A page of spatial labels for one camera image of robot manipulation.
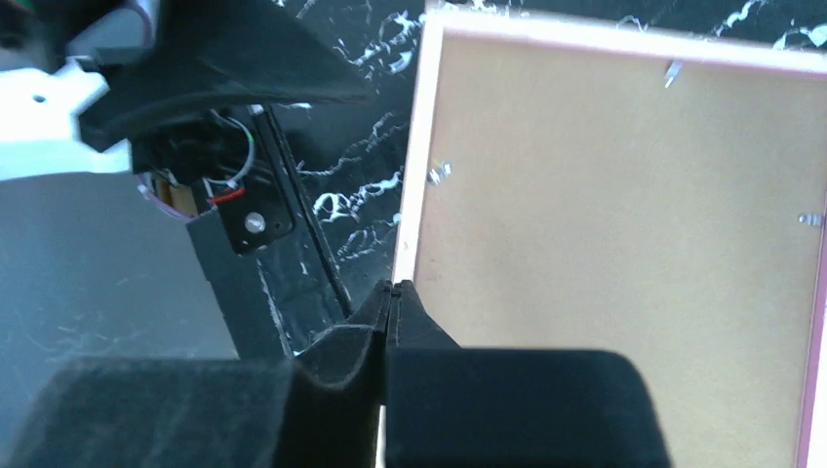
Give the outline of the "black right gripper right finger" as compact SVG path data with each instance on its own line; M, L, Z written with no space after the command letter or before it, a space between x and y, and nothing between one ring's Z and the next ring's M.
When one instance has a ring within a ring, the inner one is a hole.
M388 467L667 467L638 369L605 350L458 345L413 283L385 335Z

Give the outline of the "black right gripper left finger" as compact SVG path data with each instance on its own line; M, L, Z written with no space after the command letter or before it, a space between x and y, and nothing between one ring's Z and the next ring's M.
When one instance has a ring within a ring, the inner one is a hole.
M19 429L8 467L371 467L392 288L295 357L85 359Z

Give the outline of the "brown cardboard backing board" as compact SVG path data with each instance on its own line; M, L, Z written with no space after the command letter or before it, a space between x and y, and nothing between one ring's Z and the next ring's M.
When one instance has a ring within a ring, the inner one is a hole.
M625 355L679 467L801 467L826 57L610 30L420 57L397 280L465 345Z

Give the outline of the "pink wooden picture frame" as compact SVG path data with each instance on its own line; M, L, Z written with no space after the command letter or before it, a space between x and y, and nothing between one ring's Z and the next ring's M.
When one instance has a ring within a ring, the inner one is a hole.
M389 467L822 467L826 55L431 9Z

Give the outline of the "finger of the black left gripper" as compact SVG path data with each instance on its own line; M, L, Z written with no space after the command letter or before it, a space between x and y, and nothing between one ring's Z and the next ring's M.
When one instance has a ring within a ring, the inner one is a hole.
M107 77L78 117L98 151L226 106L360 102L372 91L341 55L272 1L170 1L155 48Z

